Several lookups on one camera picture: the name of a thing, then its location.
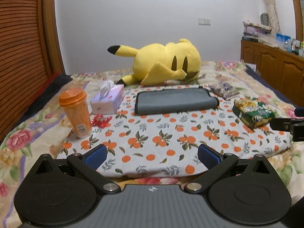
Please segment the orange print cloth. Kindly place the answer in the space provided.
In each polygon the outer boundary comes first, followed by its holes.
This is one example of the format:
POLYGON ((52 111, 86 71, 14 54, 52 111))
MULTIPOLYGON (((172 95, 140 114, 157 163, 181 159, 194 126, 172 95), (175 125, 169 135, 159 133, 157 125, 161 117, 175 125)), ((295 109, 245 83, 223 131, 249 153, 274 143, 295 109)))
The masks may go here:
POLYGON ((137 116, 133 105, 137 89, 126 90, 117 114, 104 129, 94 128, 80 139, 70 133, 59 158, 86 153, 99 144, 107 158, 99 172, 109 178, 183 177, 202 173, 197 149, 207 144, 220 153, 240 158, 267 157, 290 146, 290 136, 268 125, 250 129, 233 114, 233 102, 220 100, 215 109, 137 116))

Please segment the stacked boxes on cabinet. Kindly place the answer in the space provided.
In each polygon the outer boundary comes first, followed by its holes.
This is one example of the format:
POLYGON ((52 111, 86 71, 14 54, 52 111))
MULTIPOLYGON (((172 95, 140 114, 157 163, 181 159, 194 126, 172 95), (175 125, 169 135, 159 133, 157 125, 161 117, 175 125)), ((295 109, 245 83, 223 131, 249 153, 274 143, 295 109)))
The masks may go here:
POLYGON ((272 28, 269 26, 244 21, 243 40, 258 42, 263 36, 270 36, 272 34, 272 28))

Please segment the purple and grey towel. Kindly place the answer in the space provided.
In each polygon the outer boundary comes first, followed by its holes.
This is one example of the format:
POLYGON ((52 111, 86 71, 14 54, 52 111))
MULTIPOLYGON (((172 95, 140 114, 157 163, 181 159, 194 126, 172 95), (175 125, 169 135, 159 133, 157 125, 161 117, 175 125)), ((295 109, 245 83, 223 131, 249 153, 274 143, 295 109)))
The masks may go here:
POLYGON ((135 100, 135 114, 151 115, 215 109, 219 100, 203 87, 163 89, 140 92, 135 100))

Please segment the green yellow snack bag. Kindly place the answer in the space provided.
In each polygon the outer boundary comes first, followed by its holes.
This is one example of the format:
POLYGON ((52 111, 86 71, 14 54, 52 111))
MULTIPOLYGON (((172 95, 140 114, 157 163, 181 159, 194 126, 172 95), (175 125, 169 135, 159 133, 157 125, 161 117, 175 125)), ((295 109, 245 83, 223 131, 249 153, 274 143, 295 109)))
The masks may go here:
POLYGON ((275 118, 274 111, 257 99, 236 99, 232 111, 250 129, 265 126, 275 118))

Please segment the dark blue bed sheet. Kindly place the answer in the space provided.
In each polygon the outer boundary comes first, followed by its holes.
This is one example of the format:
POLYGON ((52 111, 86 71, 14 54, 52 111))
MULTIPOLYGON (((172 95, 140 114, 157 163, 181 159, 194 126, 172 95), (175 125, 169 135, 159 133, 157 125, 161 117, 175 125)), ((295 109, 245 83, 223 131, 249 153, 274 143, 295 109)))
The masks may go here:
POLYGON ((272 86, 270 86, 264 79, 262 79, 262 77, 260 77, 251 67, 248 66, 248 64, 246 64, 246 70, 245 72, 250 75, 251 77, 253 77, 253 79, 257 80, 257 82, 263 84, 265 87, 269 88, 270 90, 272 90, 276 96, 281 99, 283 102, 286 102, 288 104, 292 104, 294 107, 298 107, 296 104, 294 104, 289 98, 285 97, 282 93, 280 93, 278 90, 276 90, 275 88, 273 88, 272 86))

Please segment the bottles on cabinet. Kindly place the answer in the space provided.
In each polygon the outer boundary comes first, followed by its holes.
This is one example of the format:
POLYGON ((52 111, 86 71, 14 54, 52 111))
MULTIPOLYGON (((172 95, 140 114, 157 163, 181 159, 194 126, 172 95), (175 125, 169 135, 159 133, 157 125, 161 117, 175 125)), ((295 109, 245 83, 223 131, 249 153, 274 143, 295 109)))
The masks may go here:
POLYGON ((280 49, 303 57, 303 41, 292 39, 290 36, 277 33, 276 42, 280 49))

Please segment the beige curtain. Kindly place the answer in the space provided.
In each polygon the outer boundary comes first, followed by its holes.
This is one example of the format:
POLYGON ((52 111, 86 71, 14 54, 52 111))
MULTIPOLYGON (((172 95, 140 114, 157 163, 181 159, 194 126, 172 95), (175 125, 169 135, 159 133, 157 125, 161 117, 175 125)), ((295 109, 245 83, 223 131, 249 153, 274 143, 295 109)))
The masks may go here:
POLYGON ((264 1, 269 16, 269 25, 272 28, 272 35, 276 36, 277 33, 281 33, 276 0, 264 0, 264 1))

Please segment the orange lidded cup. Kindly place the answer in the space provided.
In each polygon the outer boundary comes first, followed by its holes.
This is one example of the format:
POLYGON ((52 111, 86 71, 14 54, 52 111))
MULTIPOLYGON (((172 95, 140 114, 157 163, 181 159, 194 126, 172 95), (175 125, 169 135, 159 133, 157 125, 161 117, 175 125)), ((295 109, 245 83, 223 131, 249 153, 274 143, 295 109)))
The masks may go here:
POLYGON ((64 109, 74 133, 79 138, 90 136, 92 125, 87 93, 79 87, 68 89, 59 96, 59 104, 64 109))

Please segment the wooden sideboard cabinet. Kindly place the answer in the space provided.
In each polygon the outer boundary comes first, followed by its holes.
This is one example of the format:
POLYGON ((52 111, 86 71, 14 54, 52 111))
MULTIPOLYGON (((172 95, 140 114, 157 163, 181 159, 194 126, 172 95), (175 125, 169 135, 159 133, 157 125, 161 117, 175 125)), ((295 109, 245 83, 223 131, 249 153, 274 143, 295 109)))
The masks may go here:
POLYGON ((256 65, 257 73, 299 107, 303 106, 303 58, 278 48, 242 40, 241 60, 256 65))

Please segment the red candy wrapper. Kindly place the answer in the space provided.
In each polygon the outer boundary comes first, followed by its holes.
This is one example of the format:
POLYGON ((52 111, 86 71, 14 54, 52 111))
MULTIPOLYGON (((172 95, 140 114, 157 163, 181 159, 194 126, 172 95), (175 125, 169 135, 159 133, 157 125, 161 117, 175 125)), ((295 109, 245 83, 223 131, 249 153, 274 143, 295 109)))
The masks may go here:
POLYGON ((105 128, 111 121, 112 116, 103 116, 102 114, 97 114, 91 119, 91 125, 93 127, 105 128))

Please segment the white wall switch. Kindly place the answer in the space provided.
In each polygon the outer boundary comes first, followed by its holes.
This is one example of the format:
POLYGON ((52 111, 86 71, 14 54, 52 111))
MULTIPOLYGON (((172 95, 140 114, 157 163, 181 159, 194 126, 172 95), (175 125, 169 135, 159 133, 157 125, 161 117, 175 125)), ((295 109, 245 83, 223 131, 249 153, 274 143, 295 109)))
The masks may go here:
POLYGON ((198 19, 198 24, 199 25, 204 25, 204 26, 210 26, 211 25, 211 20, 210 19, 199 18, 198 19))

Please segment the yellow Pikachu plush toy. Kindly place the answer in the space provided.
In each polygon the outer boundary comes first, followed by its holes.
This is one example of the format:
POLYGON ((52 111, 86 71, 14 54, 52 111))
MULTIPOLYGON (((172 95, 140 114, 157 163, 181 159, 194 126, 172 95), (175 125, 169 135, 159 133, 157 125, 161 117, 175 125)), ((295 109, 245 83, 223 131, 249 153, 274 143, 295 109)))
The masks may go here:
POLYGON ((107 51, 120 57, 132 57, 132 74, 121 77, 119 84, 156 86, 168 80, 192 81, 198 78, 201 57, 187 39, 166 45, 153 43, 136 49, 126 45, 110 46, 107 51))

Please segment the wooden slatted headboard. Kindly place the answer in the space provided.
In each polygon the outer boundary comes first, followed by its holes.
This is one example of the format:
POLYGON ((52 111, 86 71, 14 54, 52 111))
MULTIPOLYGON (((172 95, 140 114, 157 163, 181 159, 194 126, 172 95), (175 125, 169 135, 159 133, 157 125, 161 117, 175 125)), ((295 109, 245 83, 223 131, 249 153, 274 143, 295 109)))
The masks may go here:
POLYGON ((51 74, 42 0, 1 0, 1 139, 17 125, 51 74))

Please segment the purple snack packet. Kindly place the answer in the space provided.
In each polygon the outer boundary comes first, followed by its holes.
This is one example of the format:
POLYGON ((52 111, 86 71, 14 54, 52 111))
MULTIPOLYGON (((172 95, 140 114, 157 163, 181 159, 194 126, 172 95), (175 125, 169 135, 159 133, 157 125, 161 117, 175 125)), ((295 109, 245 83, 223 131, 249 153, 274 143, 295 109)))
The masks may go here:
POLYGON ((239 91, 234 86, 230 85, 227 82, 217 82, 214 84, 208 85, 208 88, 211 92, 215 93, 216 95, 224 98, 225 100, 230 100, 235 98, 239 95, 239 91))

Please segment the floral bed blanket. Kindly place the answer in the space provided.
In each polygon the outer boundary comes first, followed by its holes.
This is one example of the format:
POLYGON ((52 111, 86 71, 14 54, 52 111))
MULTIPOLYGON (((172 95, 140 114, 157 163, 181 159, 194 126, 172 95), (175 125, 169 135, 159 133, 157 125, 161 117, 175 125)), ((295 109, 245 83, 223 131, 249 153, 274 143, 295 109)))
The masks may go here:
MULTIPOLYGON (((20 225, 21 221, 13 206, 13 198, 18 186, 41 154, 48 153, 54 158, 59 158, 65 139, 70 133, 74 133, 59 105, 59 95, 70 88, 81 87, 86 91, 88 98, 92 98, 97 93, 99 82, 118 81, 128 73, 129 70, 85 73, 73 75, 71 81, 63 78, 57 80, 47 92, 47 103, 38 100, 33 106, 30 117, 6 135, 1 143, 1 227, 20 225)), ((137 89, 138 93, 143 90, 142 87, 133 85, 127 87, 125 91, 133 89, 137 89)), ((292 142, 291 135, 287 134, 291 139, 290 146, 268 159, 287 186, 293 202, 296 202, 303 197, 303 143, 292 142)), ((199 174, 183 177, 122 176, 110 179, 121 187, 142 184, 157 188, 163 184, 185 186, 199 174)))

